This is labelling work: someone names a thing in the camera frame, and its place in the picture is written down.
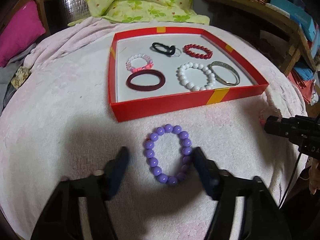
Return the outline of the person's right hand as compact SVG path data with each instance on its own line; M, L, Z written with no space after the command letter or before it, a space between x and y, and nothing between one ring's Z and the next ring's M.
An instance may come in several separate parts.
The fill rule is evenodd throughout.
M320 170L319 161L317 159L312 160L312 164L309 170L309 190L311 194L315 194L320 188Z

